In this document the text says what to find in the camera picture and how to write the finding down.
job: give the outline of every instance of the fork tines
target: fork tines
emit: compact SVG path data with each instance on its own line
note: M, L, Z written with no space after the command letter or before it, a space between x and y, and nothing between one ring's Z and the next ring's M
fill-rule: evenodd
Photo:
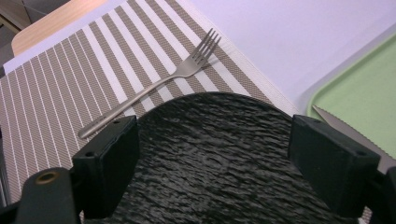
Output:
M218 36L219 36L219 34L215 35L215 31L213 31L213 28L209 30L209 32L206 34L204 39L201 41L201 43L197 46L197 48L191 54L192 58L197 63L206 63L207 62L207 59L213 53L216 46L218 45L218 43L221 40L221 37L218 38Z

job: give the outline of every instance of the table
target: table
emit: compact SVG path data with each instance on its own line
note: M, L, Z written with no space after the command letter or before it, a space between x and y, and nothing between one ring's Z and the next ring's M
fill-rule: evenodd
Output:
M92 8L104 1L90 2L91 6L78 0L68 4L70 8L79 8L71 7L74 4ZM312 0L298 4L289 1L191 2L247 55L301 114L320 86L396 32L396 3L389 0L364 0L359 4ZM35 29L28 28L15 38L16 55L27 49L23 46L25 36L41 34L37 31L48 27L47 22L38 22Z

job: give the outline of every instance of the black textured plate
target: black textured plate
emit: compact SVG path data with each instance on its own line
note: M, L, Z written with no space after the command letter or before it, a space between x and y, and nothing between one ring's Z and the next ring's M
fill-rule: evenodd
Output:
M112 218L87 223L357 223L330 212L287 158L291 118L198 93L139 119L141 159Z

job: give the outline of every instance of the knife blade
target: knife blade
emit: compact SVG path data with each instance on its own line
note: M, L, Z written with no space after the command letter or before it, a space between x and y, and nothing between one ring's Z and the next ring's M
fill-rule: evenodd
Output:
M335 130L344 135L350 137L356 142L360 143L364 147L371 149L373 152L378 154L381 159L378 164L378 171L385 174L388 168L396 166L396 160L393 159L387 152L382 150L379 146L373 143L363 134L359 133L356 129L351 127L349 124L345 123L341 119L337 118L335 115L329 113L328 111L318 107L317 105L312 106L318 114Z

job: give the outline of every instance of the white table surface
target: white table surface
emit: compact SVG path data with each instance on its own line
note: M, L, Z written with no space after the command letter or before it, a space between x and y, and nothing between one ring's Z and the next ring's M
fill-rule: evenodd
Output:
M5 64L12 71L122 0ZM396 32L396 1L191 0L304 114L312 94Z

